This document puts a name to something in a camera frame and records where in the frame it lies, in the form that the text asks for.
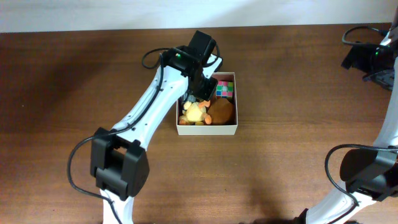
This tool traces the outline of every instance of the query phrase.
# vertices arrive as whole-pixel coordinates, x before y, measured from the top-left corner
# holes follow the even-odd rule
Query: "colorful cube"
[[[216,90],[216,99],[227,98],[232,100],[234,96],[234,83],[226,81],[218,81]]]

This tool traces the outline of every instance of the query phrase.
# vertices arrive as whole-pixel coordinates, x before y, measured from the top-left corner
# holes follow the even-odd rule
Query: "wooden table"
[[[150,176],[134,221],[249,223],[291,219],[317,204],[333,188],[323,168],[328,150],[372,144],[391,95],[340,67],[350,49],[340,40],[350,27],[203,29],[220,46],[221,71],[236,72],[238,130],[179,136],[172,108],[150,143]],[[69,186],[68,155],[141,97],[155,74],[141,66],[145,52],[188,44],[194,31],[1,34],[0,223],[100,223],[102,201]],[[364,31],[352,39],[381,37]],[[344,154],[332,157],[335,178]],[[73,176],[97,192],[89,166],[85,146]],[[397,202],[389,198],[355,218],[397,223]]]

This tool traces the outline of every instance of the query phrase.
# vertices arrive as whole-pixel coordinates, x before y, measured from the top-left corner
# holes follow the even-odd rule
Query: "wood grain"
[[[340,39],[350,27],[203,29],[220,46],[221,71],[236,73],[237,133],[178,136],[170,110],[149,146],[151,172],[134,221],[249,223],[291,219],[317,204],[332,189],[323,169],[328,150],[372,144],[391,95],[340,67],[349,51]],[[188,44],[194,31],[1,34],[0,223],[100,223],[102,202],[68,184],[68,155],[141,97],[154,76],[141,67],[145,52]],[[381,38],[358,32],[352,39]],[[336,178],[343,155],[330,164]],[[73,176],[97,191],[89,164],[86,146]],[[397,209],[387,199],[355,218],[396,223]]]

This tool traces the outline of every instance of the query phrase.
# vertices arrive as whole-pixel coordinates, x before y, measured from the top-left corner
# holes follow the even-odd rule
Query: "table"
[[[376,24],[387,29],[388,24]],[[323,163],[333,146],[372,144],[391,93],[341,62],[353,25],[201,29],[219,44],[222,72],[235,72],[235,136],[179,136],[175,108],[149,145],[150,175],[136,197],[136,223],[280,223],[331,189]],[[73,190],[67,158],[98,127],[111,128],[155,71],[154,48],[188,44],[195,29],[1,34],[1,223],[101,223],[102,201]],[[358,31],[352,40],[379,42]],[[156,55],[148,58],[154,63]],[[338,178],[345,152],[331,159]],[[97,192],[90,147],[72,165]],[[397,200],[366,208],[363,223],[396,223]]]

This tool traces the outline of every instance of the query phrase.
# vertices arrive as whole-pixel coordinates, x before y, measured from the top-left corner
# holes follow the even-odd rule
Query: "white box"
[[[181,115],[180,113],[180,104],[177,100],[177,131],[179,135],[235,135],[236,129],[238,128],[238,100],[236,98],[236,81],[235,81],[235,73],[234,72],[216,72],[212,75],[212,77],[217,80],[229,81],[234,83],[234,96],[233,101],[235,105],[235,119],[232,125],[204,125],[204,126],[195,126],[195,125],[179,125],[178,117]]]

